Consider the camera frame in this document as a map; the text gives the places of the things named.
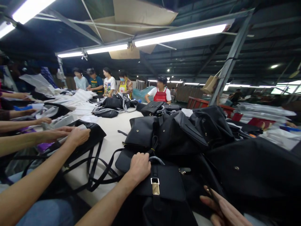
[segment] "metal pole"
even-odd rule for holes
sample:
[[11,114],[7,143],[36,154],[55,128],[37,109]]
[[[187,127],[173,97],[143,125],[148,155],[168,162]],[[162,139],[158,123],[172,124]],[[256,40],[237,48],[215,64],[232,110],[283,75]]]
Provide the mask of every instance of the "metal pole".
[[291,64],[292,64],[292,62],[295,60],[295,58],[296,58],[296,57],[293,57],[293,59],[292,59],[292,60],[290,61],[290,63],[286,66],[286,68],[284,69],[284,71],[282,72],[282,74],[279,75],[277,81],[274,82],[274,85],[276,85],[276,84],[279,82],[280,78],[284,75],[284,73],[285,73],[286,70],[289,68],[289,66],[291,66]]
[[245,21],[243,22],[241,28],[239,29],[237,36],[235,37],[235,40],[232,44],[232,47],[230,49],[230,52],[227,56],[227,60],[220,72],[219,80],[217,87],[215,89],[214,94],[212,95],[209,106],[212,106],[216,103],[217,96],[220,95],[220,92],[223,91],[225,87],[225,83],[230,77],[230,74],[232,72],[232,69],[235,65],[236,59],[238,58],[238,55],[240,53],[240,50],[245,42],[246,36],[249,31],[249,22],[252,18],[253,12],[250,12],[249,15],[246,17]]

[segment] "yellow apron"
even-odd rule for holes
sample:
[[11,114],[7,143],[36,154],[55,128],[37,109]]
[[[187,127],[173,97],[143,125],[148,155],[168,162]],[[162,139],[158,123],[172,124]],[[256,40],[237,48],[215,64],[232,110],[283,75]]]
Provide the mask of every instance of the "yellow apron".
[[125,80],[125,84],[122,85],[122,81],[120,81],[120,86],[119,86],[119,92],[120,93],[124,93],[125,91],[127,91],[127,88],[126,88],[126,82],[128,81],[128,79]]

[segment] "light blue shirt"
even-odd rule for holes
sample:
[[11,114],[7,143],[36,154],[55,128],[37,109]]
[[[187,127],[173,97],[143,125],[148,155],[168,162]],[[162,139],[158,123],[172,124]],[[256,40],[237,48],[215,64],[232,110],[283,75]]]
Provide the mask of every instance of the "light blue shirt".
[[82,76],[81,79],[78,79],[78,77],[74,77],[74,81],[76,84],[76,89],[83,89],[84,91],[87,91],[87,87],[89,86],[89,83],[84,76]]

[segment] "hand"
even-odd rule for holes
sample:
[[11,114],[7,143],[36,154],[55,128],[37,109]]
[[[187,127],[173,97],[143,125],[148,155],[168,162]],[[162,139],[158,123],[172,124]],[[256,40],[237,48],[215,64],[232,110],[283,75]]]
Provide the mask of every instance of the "hand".
[[82,145],[88,140],[90,131],[90,129],[80,130],[80,128],[76,127],[71,131],[66,142],[74,144],[76,146]]
[[[204,186],[204,188],[209,193],[208,187]],[[219,204],[207,196],[200,196],[200,200],[216,212],[210,218],[214,226],[252,226],[226,199],[220,196],[216,191],[212,189],[211,191]]]
[[42,122],[46,122],[47,124],[50,124],[51,123],[51,119],[50,118],[40,118],[40,119],[37,119],[37,120],[34,120],[33,123],[34,125],[41,125]]
[[76,127],[63,126],[57,129],[43,131],[41,132],[43,143],[53,143],[58,138],[66,137],[74,128]]
[[132,157],[131,167],[127,174],[131,175],[137,184],[143,181],[151,172],[151,162],[149,161],[149,157],[150,154],[140,152]]
[[12,97],[17,99],[25,99],[28,97],[28,93],[13,93]]
[[29,109],[29,110],[21,111],[21,113],[23,116],[27,116],[27,115],[31,115],[31,114],[35,113],[36,111],[37,111],[36,109]]

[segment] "white t-shirt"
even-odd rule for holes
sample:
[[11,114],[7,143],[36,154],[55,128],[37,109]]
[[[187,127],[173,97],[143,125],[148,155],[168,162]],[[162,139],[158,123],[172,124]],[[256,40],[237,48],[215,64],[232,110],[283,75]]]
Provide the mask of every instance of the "white t-shirt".
[[82,76],[81,79],[78,77],[74,77],[74,81],[76,84],[76,89],[82,89],[84,91],[87,91],[87,87],[89,86],[88,80]]
[[116,80],[113,76],[104,79],[104,96],[108,96],[111,89],[116,90]]
[[[172,100],[172,97],[170,96],[170,90],[167,89],[166,87],[164,87],[164,91],[163,92],[165,92],[165,90],[166,90],[166,100],[167,101]],[[158,88],[155,87],[151,91],[149,91],[147,94],[150,95],[150,96],[155,96],[156,93],[157,93],[157,91],[158,91]]]

